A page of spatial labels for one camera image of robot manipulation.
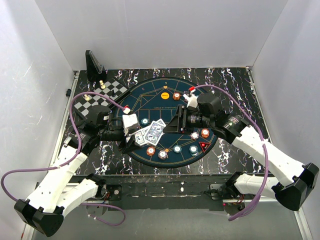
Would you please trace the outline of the blue chip stack top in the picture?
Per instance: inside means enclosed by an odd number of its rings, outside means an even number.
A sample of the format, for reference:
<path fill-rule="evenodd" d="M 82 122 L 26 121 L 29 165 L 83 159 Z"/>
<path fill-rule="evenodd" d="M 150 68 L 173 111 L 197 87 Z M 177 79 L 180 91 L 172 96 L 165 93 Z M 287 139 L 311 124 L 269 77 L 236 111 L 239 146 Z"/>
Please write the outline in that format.
<path fill-rule="evenodd" d="M 197 132 L 192 132 L 190 134 L 190 137 L 191 137 L 191 139 L 196 141 L 199 138 L 199 134 Z"/>

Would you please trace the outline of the red chip stack top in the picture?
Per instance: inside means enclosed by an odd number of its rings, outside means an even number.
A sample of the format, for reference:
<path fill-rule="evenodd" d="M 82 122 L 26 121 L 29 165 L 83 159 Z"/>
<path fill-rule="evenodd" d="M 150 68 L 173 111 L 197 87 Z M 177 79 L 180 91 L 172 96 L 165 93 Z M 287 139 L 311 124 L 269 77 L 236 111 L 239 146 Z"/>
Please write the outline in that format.
<path fill-rule="evenodd" d="M 172 95 L 172 98 L 174 101 L 178 101 L 180 98 L 181 98 L 181 95 L 179 92 L 175 92 L 173 95 Z"/>

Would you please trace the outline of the red chip stack bottom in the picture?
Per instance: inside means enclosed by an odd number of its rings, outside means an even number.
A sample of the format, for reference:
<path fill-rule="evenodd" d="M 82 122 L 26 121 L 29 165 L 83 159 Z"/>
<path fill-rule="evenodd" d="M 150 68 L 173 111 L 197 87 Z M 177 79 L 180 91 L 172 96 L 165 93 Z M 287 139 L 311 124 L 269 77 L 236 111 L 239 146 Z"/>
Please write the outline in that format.
<path fill-rule="evenodd" d="M 153 146 L 148 147 L 146 150 L 146 154 L 148 156 L 153 156 L 155 154 L 155 152 L 156 152 L 156 149 Z"/>

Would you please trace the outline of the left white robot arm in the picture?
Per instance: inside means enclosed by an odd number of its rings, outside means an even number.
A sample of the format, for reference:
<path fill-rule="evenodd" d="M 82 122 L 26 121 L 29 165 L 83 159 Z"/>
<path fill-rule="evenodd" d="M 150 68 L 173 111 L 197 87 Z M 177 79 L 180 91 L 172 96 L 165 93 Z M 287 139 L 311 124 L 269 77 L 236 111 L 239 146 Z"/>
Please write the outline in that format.
<path fill-rule="evenodd" d="M 93 173 L 68 192 L 64 189 L 101 141 L 135 141 L 128 134 L 139 127 L 137 115 L 126 108 L 118 118 L 121 125 L 112 126 L 108 114 L 108 107 L 95 105 L 65 140 L 55 164 L 38 187 L 25 200 L 16 201 L 14 209 L 21 219 L 46 237 L 53 236 L 64 218 L 86 200 L 107 199 L 107 182 Z"/>

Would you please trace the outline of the blue backed playing cards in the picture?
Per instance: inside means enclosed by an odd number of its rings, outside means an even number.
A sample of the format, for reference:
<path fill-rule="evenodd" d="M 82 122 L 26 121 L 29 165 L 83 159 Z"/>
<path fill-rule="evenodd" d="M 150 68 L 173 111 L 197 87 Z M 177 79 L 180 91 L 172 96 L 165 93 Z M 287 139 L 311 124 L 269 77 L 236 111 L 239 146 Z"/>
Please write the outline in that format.
<path fill-rule="evenodd" d="M 146 143 L 156 146 L 164 134 L 163 130 L 165 126 L 166 124 L 161 118 L 157 121 L 152 121 L 151 124 L 143 131 Z"/>

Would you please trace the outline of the green chip stack bottom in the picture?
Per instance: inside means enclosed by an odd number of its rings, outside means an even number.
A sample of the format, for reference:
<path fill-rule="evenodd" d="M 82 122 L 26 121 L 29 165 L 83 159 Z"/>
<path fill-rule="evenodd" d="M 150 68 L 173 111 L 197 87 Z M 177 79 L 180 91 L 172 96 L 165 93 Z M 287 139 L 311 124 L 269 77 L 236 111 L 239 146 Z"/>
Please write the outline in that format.
<path fill-rule="evenodd" d="M 173 147 L 173 151 L 174 151 L 175 153 L 180 153 L 180 152 L 182 151 L 182 147 L 181 147 L 180 145 L 175 145 L 175 146 Z"/>

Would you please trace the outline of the green chip stack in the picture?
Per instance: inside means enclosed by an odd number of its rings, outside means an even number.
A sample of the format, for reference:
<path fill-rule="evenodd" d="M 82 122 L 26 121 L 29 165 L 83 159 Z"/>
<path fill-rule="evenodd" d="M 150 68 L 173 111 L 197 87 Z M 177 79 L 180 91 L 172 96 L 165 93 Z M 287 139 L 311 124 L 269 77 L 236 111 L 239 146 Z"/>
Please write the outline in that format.
<path fill-rule="evenodd" d="M 149 124 L 149 119 L 148 118 L 143 118 L 140 121 L 140 123 L 141 123 L 142 126 L 147 126 Z"/>
<path fill-rule="evenodd" d="M 198 147 L 196 145 L 191 145 L 189 147 L 189 152 L 192 156 L 197 156 L 199 154 Z"/>
<path fill-rule="evenodd" d="M 173 147 L 173 151 L 174 151 L 175 153 L 180 153 L 180 152 L 182 151 L 182 147 L 181 147 L 180 145 L 175 145 L 175 146 Z"/>

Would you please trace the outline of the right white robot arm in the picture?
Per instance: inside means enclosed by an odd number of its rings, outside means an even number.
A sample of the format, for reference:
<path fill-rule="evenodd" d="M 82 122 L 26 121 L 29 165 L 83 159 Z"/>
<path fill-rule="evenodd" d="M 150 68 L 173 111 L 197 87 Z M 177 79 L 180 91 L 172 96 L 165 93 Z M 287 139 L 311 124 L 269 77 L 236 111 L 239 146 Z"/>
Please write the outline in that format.
<path fill-rule="evenodd" d="M 221 196 L 237 199 L 241 195 L 262 195 L 276 199 L 282 206 L 298 211 L 315 188 L 319 168 L 295 160 L 272 143 L 240 115 L 227 113 L 218 97 L 211 93 L 186 94 L 187 105 L 179 105 L 164 128 L 164 133 L 190 135 L 195 128 L 213 134 L 250 155 L 264 166 L 267 176 L 234 173 L 219 189 Z"/>

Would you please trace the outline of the playing card deck box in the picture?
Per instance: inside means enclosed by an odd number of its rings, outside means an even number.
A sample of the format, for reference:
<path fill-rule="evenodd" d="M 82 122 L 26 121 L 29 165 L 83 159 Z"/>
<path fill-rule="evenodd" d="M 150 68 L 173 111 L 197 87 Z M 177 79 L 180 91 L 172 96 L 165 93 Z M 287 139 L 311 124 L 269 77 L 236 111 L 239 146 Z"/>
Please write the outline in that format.
<path fill-rule="evenodd" d="M 143 133 L 143 131 L 139 130 L 134 134 L 135 137 L 135 143 L 139 146 L 143 146 L 146 145 L 147 142 L 145 140 L 145 135 Z"/>

